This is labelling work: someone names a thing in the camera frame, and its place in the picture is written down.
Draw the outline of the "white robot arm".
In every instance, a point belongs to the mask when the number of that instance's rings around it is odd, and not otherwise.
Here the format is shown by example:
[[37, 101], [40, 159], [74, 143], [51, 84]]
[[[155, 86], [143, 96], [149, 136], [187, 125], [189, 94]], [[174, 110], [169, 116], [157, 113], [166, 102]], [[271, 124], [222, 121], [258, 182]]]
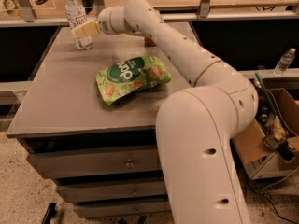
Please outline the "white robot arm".
[[163, 21], [146, 0], [105, 8], [73, 29], [76, 37], [149, 37], [189, 82], [164, 100], [156, 139], [175, 224], [250, 224], [230, 149], [254, 120], [258, 95], [232, 66]]

